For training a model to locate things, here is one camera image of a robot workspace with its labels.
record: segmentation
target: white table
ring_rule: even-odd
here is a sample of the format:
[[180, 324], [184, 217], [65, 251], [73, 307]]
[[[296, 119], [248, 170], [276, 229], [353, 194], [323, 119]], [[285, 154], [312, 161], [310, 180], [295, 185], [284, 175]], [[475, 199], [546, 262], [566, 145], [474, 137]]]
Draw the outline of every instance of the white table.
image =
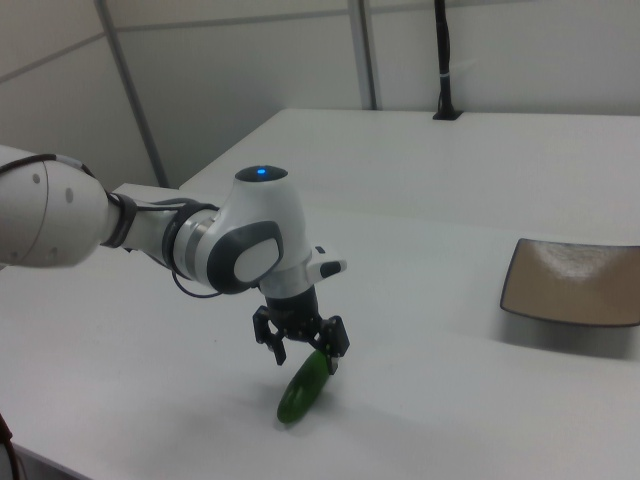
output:
[[280, 426], [255, 292], [180, 293], [141, 254], [0, 275], [0, 406], [17, 444], [92, 479], [637, 479], [640, 339], [507, 315], [518, 238], [640, 241], [640, 119], [284, 111], [187, 192], [261, 163], [295, 179], [351, 348]]

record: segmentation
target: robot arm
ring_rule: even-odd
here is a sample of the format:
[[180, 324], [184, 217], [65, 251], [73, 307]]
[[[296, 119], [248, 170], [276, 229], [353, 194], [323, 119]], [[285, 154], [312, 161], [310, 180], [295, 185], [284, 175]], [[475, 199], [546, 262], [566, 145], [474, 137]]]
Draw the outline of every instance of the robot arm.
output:
[[238, 172], [220, 209], [185, 198], [149, 204], [106, 193], [74, 159], [0, 147], [0, 225], [0, 267], [71, 266], [104, 245], [140, 250], [223, 294], [258, 287], [267, 306], [254, 315], [256, 340], [278, 364], [283, 338], [321, 350], [331, 373], [349, 346], [340, 317], [320, 317], [314, 288], [346, 262], [311, 247], [285, 170]]

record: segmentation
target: brown ceramic plate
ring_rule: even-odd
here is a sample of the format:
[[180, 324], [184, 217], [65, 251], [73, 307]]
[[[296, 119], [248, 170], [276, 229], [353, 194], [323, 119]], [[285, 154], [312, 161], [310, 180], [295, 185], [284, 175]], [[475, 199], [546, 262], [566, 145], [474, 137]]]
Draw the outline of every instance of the brown ceramic plate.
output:
[[500, 307], [576, 325], [639, 325], [640, 247], [520, 239]]

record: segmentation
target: white wall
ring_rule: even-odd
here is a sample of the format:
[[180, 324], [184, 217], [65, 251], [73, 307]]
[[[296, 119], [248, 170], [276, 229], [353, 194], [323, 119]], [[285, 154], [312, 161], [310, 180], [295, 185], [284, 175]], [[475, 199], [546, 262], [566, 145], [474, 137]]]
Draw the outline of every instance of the white wall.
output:
[[[431, 0], [371, 0], [386, 110], [434, 110]], [[640, 2], [447, 2], [454, 105], [481, 112], [640, 114]]]
[[0, 144], [156, 184], [92, 1], [0, 0]]
[[347, 0], [107, 5], [174, 186], [283, 108], [363, 107]]

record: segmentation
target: green cucumber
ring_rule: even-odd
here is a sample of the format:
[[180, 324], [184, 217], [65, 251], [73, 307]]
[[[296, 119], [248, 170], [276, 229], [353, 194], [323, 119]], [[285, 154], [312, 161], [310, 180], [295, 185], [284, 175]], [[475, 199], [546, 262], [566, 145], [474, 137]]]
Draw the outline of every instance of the green cucumber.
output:
[[329, 378], [327, 360], [314, 350], [295, 374], [278, 405], [278, 420], [293, 423], [306, 415]]

